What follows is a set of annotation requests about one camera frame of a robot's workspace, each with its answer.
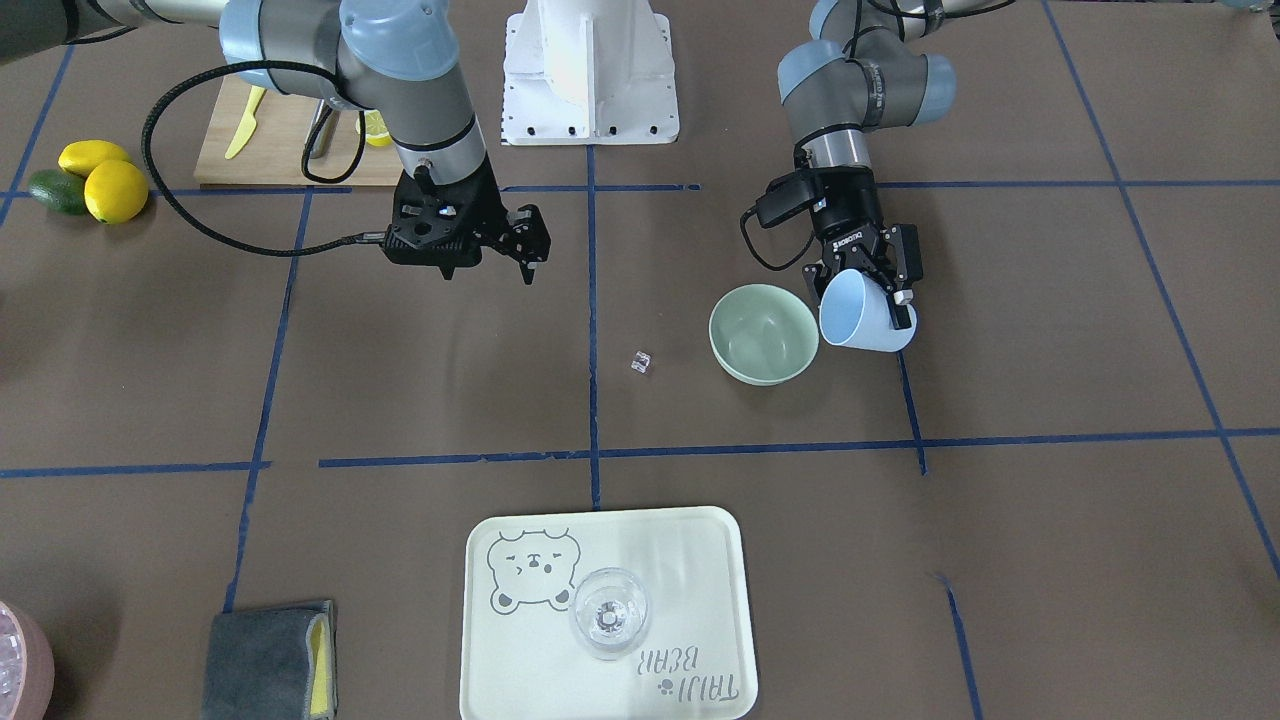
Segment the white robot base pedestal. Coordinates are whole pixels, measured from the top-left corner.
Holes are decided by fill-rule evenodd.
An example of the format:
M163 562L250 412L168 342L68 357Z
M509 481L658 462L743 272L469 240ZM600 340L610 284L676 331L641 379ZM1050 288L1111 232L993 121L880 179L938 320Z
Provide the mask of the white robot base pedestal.
M504 41L502 143L678 140L671 23L649 1L529 1Z

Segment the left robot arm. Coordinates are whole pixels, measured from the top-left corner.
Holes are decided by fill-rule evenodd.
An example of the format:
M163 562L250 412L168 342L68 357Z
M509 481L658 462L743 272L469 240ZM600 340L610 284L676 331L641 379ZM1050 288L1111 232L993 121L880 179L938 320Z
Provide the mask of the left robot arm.
M837 277L869 282L865 306L892 331L911 331L913 287L923 277L916 227L884 219L868 140L878 129L947 115L957 77L941 55L910 49L951 20L983 15L1000 1L819 1L810 40L778 64L792 170L773 179L744 213L764 229L797 215L812 223L820 259L804 266L814 300L835 299Z

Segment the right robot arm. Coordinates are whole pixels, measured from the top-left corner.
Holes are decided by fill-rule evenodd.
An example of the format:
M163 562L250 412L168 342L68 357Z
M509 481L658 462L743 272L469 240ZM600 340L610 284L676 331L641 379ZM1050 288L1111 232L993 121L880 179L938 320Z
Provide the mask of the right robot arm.
M502 201L447 1L5 1L1 14L4 63L115 29L191 24L218 31L223 67L166 91L141 138L154 187L196 229L202 223L159 174L154 132L182 94L238 76L334 110L380 113L402 165L385 229L297 249L297 256L371 245L390 263L433 266L451 279L492 250L516 261L526 284L549 258L540 210L509 211Z

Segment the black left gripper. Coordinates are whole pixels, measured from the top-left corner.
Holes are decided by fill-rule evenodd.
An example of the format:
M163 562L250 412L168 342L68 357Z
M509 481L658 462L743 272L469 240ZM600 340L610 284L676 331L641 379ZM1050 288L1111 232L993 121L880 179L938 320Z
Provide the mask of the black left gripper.
M918 228L888 225L881 210L876 178L865 167L803 167L773 179L754 202L762 228L806 213L820 243L820 261L803 266L814 306L844 270L886 275L886 302L896 331L913 329L913 286L923 278Z

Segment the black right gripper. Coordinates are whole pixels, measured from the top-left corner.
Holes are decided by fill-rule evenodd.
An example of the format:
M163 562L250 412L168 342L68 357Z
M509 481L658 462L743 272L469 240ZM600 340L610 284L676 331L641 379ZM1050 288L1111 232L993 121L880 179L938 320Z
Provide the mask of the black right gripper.
M434 266L451 279L456 270L480 264L484 249L493 249L517 261L522 282L531 286L538 268L549 260L550 243L536 205L508 215L492 163L484 160L452 184L421 184L419 177L401 173L381 251L390 263Z

